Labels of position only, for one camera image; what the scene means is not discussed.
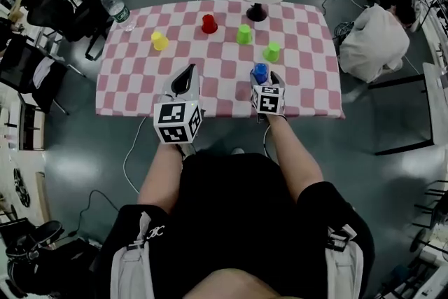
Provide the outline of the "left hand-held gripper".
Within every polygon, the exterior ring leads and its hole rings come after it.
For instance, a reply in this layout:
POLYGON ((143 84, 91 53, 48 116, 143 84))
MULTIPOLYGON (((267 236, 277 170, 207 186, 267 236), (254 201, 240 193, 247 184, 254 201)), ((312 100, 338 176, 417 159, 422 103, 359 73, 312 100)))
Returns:
POLYGON ((164 82, 161 100, 186 100, 154 105, 153 127, 163 144, 191 144, 203 121, 199 99, 197 66, 189 64, 172 73, 164 82))

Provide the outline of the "blue paper cup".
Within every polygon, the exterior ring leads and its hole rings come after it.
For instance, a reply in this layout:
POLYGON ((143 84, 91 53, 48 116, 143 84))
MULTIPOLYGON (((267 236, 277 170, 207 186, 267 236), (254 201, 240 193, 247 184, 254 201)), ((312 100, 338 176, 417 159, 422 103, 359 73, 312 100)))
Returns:
POLYGON ((263 85, 267 82, 269 76, 269 68, 266 64, 255 63, 252 71, 257 78, 258 85, 263 85))

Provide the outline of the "green paper cup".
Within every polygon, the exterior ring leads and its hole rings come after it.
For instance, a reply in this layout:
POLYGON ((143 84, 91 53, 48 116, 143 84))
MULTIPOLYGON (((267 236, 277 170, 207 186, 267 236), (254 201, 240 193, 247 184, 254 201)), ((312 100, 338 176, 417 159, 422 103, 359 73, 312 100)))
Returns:
POLYGON ((262 56, 268 62, 277 62, 280 54, 280 45, 276 42, 270 42, 263 50, 262 56))
POLYGON ((237 30, 236 42, 239 45, 249 45, 252 43, 251 28, 247 24, 242 24, 237 30))

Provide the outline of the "yellow paper cup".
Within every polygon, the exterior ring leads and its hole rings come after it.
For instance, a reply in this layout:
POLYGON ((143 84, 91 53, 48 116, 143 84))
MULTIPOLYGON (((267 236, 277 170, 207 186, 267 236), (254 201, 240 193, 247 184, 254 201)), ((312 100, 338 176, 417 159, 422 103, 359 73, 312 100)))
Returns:
POLYGON ((163 51, 169 45, 169 39, 161 32, 151 34, 151 43, 157 51, 163 51))

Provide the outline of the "red paper cup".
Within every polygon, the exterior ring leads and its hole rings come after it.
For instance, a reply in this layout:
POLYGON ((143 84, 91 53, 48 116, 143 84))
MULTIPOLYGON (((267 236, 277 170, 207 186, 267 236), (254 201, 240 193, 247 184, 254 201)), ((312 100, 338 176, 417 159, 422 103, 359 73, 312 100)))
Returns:
POLYGON ((202 31, 205 34, 213 34, 217 29, 218 25, 212 14, 206 14, 202 17, 202 31))

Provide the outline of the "person's right forearm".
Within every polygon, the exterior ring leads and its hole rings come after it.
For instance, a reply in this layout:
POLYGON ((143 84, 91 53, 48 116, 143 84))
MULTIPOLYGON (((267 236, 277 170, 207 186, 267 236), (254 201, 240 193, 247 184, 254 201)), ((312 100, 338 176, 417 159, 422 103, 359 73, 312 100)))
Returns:
POLYGON ((291 197, 297 201, 309 186, 323 181, 318 163, 282 116, 268 115, 276 156, 291 197))

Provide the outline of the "person's left forearm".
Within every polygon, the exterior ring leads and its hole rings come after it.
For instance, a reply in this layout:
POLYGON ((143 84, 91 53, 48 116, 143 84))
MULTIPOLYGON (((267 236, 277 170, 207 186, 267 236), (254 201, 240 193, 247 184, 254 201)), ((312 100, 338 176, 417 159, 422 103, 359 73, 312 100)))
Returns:
POLYGON ((179 198, 183 160, 172 144, 160 144, 139 190, 137 203, 153 205, 170 214, 179 198))

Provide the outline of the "pink white checkered tablecloth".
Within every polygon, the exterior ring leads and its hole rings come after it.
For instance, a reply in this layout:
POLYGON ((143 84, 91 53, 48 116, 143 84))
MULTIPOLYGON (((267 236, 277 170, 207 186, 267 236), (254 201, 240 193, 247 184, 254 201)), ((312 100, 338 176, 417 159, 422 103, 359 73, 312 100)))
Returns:
POLYGON ((242 0, 202 0, 132 11, 135 28, 126 32, 113 25, 106 40, 97 77, 97 114, 150 115, 166 79, 195 64, 206 116, 248 118, 255 113, 250 71, 264 62, 267 45, 276 42, 279 59, 269 69, 286 84, 285 115, 342 118, 339 66, 321 11, 282 2, 269 5, 262 22, 249 22, 248 7, 242 0), (206 14, 212 14, 218 25, 213 34, 202 31, 206 14), (236 42, 242 24, 251 28, 249 45, 236 42), (169 39, 163 51, 154 49, 153 32, 169 39))

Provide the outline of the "clear plastic water bottle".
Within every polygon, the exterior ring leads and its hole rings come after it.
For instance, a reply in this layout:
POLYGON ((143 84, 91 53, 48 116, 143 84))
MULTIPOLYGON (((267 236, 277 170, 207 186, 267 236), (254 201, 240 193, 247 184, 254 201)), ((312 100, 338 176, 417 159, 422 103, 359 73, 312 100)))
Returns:
POLYGON ((100 0, 106 12, 124 31, 130 32, 136 26, 136 20, 122 0, 100 0))

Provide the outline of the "person's black shirt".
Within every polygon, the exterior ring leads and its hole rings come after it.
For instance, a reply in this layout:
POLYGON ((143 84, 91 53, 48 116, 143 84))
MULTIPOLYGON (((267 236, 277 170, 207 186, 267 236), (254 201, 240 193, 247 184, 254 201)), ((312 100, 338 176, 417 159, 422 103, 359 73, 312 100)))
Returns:
POLYGON ((110 299, 113 255, 146 233, 155 299, 182 299, 217 270, 238 269, 278 294, 327 299, 328 231, 349 225, 363 255, 361 289, 375 260, 365 221, 327 181, 292 196, 280 167, 258 153, 192 155, 183 163, 171 212, 125 205, 106 238, 96 270, 96 298, 110 299))

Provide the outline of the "black office chair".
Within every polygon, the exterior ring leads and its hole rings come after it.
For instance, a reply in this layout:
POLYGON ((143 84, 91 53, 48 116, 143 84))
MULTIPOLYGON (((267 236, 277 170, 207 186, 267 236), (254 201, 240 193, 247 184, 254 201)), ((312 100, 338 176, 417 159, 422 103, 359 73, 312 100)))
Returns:
POLYGON ((31 25, 51 28, 69 42, 89 38, 85 57, 98 59, 90 51, 100 36, 107 37, 106 30, 113 23, 100 0, 83 0, 77 6, 68 0, 21 0, 20 5, 27 10, 31 25))

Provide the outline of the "wooden open shelf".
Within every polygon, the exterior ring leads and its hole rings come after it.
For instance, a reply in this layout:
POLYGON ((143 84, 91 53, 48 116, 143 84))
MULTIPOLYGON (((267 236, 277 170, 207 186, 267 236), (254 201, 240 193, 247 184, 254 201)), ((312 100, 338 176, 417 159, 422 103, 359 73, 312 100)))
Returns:
POLYGON ((21 103, 17 124, 19 151, 44 151, 45 114, 39 107, 21 103))

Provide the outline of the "brown cardboard sheet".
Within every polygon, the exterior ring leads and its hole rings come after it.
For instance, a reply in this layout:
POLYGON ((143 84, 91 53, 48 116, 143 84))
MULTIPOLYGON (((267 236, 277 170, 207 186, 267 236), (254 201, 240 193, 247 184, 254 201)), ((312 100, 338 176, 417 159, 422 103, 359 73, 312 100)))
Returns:
POLYGON ((38 203, 44 222, 51 220, 50 206, 48 203, 48 194, 46 190, 45 174, 36 172, 36 187, 38 193, 38 203))

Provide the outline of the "black wheel rim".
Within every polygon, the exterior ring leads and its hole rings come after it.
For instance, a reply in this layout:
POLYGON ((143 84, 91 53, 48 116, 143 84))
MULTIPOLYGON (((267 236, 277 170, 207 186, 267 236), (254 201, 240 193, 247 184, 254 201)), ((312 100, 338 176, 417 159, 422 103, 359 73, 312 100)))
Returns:
POLYGON ((13 169, 15 192, 20 199, 22 205, 26 208, 30 207, 30 196, 27 191, 26 185, 21 176, 20 170, 18 168, 13 169))

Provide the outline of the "black helmet device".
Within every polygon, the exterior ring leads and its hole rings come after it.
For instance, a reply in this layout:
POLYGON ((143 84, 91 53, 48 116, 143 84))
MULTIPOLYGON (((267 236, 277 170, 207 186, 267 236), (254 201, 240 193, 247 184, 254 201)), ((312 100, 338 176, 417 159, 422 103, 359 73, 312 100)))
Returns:
POLYGON ((6 245, 8 276, 35 265, 49 245, 56 242, 64 228, 59 221, 48 221, 40 226, 31 224, 28 218, 21 218, 0 225, 0 237, 6 245))

